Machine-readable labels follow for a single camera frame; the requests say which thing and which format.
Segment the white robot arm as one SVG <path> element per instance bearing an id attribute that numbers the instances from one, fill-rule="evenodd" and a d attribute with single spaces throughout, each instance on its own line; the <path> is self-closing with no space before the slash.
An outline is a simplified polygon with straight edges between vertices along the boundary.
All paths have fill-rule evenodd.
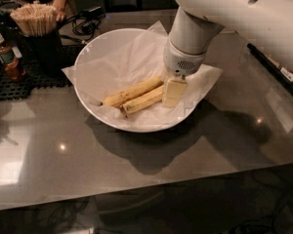
<path id="1" fill-rule="evenodd" d="M 293 0 L 175 0 L 179 5 L 165 46 L 168 73 L 185 78 L 203 63 L 223 28 L 293 71 Z"/>

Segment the person's hand in background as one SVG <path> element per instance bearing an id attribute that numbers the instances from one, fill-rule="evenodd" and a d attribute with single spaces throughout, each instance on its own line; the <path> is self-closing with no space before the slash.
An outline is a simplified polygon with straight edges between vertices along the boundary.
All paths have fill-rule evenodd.
<path id="1" fill-rule="evenodd" d="M 56 10 L 56 20 L 57 22 L 62 22 L 65 18 L 65 5 L 59 1 L 54 1 L 52 6 L 55 8 Z"/>

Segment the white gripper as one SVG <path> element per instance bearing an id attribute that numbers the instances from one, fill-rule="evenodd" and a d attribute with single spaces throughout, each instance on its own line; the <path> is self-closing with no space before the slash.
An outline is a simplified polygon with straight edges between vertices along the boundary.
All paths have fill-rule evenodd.
<path id="1" fill-rule="evenodd" d="M 162 97 L 165 107 L 175 107 L 179 103 L 188 87 L 186 77 L 198 71 L 205 57 L 205 50 L 198 54 L 189 54 L 178 49 L 171 38 L 167 39 L 163 51 L 162 70 L 162 78 L 166 80 Z"/>

